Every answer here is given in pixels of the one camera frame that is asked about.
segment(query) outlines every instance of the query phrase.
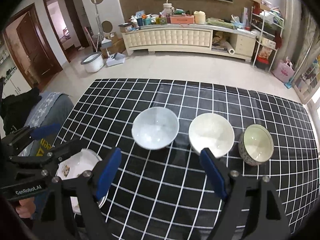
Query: person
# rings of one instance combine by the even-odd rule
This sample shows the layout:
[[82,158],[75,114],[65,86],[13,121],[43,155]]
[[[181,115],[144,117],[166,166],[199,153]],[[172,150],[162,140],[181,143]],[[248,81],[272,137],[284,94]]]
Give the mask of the person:
[[36,205],[34,203],[35,198],[26,198],[19,200],[19,205],[16,206],[16,212],[21,218],[31,218],[36,211]]

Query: black and white grid tablecloth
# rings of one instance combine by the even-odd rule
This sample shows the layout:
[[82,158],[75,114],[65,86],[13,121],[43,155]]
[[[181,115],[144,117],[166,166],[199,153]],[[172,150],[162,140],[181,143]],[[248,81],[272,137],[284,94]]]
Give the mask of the black and white grid tablecloth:
[[[132,123],[143,110],[163,106],[176,113],[180,131],[165,149],[148,151],[134,143]],[[223,208],[199,158],[190,148],[188,127],[203,113],[217,113],[234,128],[235,142],[221,159],[244,176],[270,176],[291,231],[318,198],[318,154],[309,117],[299,103],[221,85],[157,79],[96,80],[80,98],[55,145],[81,138],[103,157],[117,146],[122,162],[101,208],[113,236],[133,239],[205,239]],[[237,142],[258,123],[272,135],[272,159],[258,167],[240,158]],[[245,204],[238,228],[243,228]]]

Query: doorway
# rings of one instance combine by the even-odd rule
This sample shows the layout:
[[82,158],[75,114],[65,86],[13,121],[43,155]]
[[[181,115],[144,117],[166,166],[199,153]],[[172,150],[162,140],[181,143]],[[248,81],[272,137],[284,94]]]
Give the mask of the doorway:
[[31,4],[11,17],[4,39],[12,59],[31,87],[42,90],[62,70]]
[[43,0],[53,32],[68,62],[89,46],[73,0]]

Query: patterned ceramic bowl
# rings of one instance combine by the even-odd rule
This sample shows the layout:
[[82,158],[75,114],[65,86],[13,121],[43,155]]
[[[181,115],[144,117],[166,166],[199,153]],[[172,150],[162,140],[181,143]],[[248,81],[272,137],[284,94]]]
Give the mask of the patterned ceramic bowl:
[[268,161],[273,154],[273,140],[266,128],[252,124],[244,131],[239,140],[239,153],[251,166]]

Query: cup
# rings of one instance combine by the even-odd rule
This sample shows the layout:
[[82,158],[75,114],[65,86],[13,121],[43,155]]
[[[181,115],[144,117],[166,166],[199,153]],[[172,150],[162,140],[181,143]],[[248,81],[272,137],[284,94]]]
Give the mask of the cup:
[[141,27],[141,26],[143,26],[143,20],[142,20],[142,18],[138,18],[137,19],[137,22],[138,22],[138,25]]

